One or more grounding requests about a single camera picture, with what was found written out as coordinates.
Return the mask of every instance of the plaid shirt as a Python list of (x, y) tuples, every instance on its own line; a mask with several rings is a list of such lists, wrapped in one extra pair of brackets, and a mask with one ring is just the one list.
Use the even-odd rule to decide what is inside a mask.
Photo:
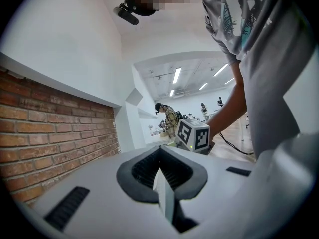
[(176, 112), (172, 108), (167, 108), (165, 111), (166, 114), (166, 124), (167, 124), (167, 133), (170, 138), (175, 137), (175, 132), (178, 126), (178, 117)]

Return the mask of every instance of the fluorescent light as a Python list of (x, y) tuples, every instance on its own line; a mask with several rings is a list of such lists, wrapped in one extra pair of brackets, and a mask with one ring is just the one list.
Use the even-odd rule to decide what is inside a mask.
[(180, 71), (181, 71), (181, 68), (176, 68), (176, 72), (175, 72), (173, 84), (177, 83), (177, 80), (178, 80), (178, 78), (179, 78)]
[(220, 68), (219, 71), (215, 73), (214, 77), (217, 76), (221, 71), (223, 71), (227, 66), (228, 64), (225, 64), (222, 68)]
[(231, 80), (229, 80), (228, 82), (226, 82), (226, 83), (225, 83), (225, 85), (226, 85), (227, 83), (231, 82), (232, 80), (234, 80), (234, 78), (233, 78), (233, 79), (231, 79)]
[(208, 82), (206, 82), (203, 86), (201, 86), (201, 88), (200, 88), (199, 90), (201, 90), (202, 88), (204, 88), (207, 84), (208, 84)]

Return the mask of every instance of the white cube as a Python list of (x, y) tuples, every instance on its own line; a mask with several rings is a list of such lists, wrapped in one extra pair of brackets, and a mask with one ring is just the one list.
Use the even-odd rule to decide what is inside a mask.
[(199, 152), (209, 147), (209, 126), (198, 120), (180, 119), (175, 135), (189, 151)]

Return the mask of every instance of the black cable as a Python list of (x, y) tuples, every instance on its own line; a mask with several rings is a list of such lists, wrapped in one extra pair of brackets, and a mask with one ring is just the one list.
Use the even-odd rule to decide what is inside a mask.
[(219, 133), (219, 135), (220, 135), (221, 138), (223, 138), (223, 140), (225, 141), (225, 143), (227, 143), (229, 146), (233, 147), (233, 148), (234, 148), (235, 150), (237, 150), (238, 152), (243, 153), (243, 154), (245, 154), (245, 155), (247, 155), (247, 156), (250, 156), (250, 155), (254, 154), (253, 152), (251, 152), (251, 153), (246, 153), (246, 152), (241, 151), (241, 150), (238, 149), (235, 145), (233, 145), (232, 143), (230, 143), (229, 141), (227, 141), (227, 140), (224, 138), (224, 136), (222, 135), (222, 133)]

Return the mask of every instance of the gray t-shirt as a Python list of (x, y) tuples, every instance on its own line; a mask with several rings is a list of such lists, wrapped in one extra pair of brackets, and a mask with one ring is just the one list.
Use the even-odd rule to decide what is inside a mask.
[(203, 0), (206, 28), (231, 65), (240, 62), (256, 157), (299, 133), (283, 99), (315, 41), (289, 0)]

